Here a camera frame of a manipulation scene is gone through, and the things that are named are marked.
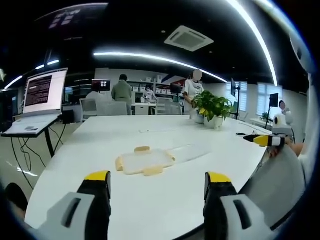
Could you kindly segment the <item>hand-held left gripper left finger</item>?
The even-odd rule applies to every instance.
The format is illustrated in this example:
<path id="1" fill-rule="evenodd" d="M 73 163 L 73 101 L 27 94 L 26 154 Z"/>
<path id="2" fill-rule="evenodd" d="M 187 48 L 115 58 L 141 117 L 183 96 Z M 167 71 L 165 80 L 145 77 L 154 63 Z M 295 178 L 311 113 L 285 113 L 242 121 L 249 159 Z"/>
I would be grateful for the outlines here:
<path id="1" fill-rule="evenodd" d="M 110 201 L 111 172 L 91 173 L 77 192 L 67 193 L 47 211 L 37 234 L 41 240 L 107 240 Z"/>

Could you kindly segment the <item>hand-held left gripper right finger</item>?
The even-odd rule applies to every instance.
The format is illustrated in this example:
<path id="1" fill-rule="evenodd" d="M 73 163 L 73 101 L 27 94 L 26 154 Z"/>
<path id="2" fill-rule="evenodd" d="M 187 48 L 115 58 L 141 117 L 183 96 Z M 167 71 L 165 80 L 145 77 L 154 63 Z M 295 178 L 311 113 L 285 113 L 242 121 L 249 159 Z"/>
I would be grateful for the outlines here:
<path id="1" fill-rule="evenodd" d="M 264 213 L 222 173 L 205 173 L 203 217 L 206 240 L 273 239 Z"/>

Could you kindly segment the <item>person's right hand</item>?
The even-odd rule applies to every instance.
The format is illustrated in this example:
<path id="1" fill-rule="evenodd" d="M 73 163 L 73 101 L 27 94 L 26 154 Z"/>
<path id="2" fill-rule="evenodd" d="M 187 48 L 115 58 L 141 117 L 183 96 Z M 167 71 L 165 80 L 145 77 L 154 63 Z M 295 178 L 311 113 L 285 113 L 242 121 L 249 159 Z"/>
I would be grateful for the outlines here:
<path id="1" fill-rule="evenodd" d="M 294 143 L 289 137 L 285 138 L 285 145 L 288 146 L 297 157 L 302 152 L 302 149 L 304 147 L 304 143 Z M 281 150 L 284 148 L 284 146 L 272 146 L 268 149 L 268 154 L 270 158 L 274 158 L 278 155 L 278 153 L 281 152 Z"/>

